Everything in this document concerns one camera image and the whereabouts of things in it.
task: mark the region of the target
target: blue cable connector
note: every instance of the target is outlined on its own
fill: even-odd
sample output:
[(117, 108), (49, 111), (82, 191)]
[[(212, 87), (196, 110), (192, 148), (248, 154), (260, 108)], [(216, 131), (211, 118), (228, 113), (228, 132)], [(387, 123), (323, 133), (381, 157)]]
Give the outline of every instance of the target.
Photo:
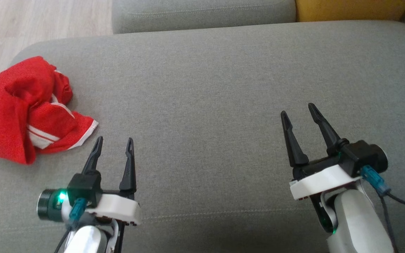
[(79, 220), (84, 214), (85, 208), (87, 207), (87, 200), (83, 197), (78, 198), (71, 209), (69, 214), (68, 227), (72, 230), (75, 230), (79, 225)]
[(384, 179), (370, 165), (363, 166), (360, 175), (376, 189), (380, 197), (384, 197), (390, 191), (390, 187), (384, 183)]

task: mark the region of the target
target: gray sofa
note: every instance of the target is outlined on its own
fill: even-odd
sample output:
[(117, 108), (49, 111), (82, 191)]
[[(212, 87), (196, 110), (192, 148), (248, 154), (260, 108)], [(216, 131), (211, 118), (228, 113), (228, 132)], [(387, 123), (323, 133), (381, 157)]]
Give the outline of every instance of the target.
[(112, 2), (114, 34), (294, 22), (294, 0)]
[[(115, 23), (115, 32), (137, 31)], [(13, 64), (38, 55), (69, 77), (69, 108), (99, 126), (82, 147), (39, 155), (31, 166), (0, 159), (0, 252), (53, 251), (64, 226), (38, 219), (38, 195), (66, 186), (104, 136), (103, 189), (117, 189), (128, 137), (135, 142), (144, 223), (127, 228), (124, 252), (324, 253), (329, 234), (312, 204), (291, 197), (279, 117), (289, 113), (310, 159), (323, 157), (308, 102), (340, 136), (380, 145), (390, 161), (383, 177), (405, 199), (405, 24), (328, 21), (54, 40), (26, 48)], [(405, 207), (387, 203), (405, 252)]]

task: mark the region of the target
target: wooden floor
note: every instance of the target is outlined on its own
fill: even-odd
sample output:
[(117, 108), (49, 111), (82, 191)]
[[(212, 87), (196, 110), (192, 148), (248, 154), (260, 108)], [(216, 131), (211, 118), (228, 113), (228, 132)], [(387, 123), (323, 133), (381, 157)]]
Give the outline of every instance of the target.
[(0, 0), (0, 72), (33, 43), (109, 34), (111, 0)]

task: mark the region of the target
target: camera lens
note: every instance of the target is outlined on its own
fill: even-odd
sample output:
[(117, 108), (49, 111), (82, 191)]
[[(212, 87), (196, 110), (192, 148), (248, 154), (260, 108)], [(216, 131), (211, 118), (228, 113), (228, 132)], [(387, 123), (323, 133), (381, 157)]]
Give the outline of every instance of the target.
[(41, 220), (62, 221), (62, 203), (66, 189), (46, 189), (38, 197), (37, 215)]

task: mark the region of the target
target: red cloth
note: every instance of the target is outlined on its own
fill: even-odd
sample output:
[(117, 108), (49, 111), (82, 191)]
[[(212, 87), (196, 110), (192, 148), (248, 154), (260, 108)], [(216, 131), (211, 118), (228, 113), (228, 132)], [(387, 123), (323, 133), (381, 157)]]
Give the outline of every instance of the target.
[(82, 145), (98, 122), (65, 106), (68, 77), (37, 56), (0, 73), (0, 157), (31, 164), (35, 151), (55, 153)]

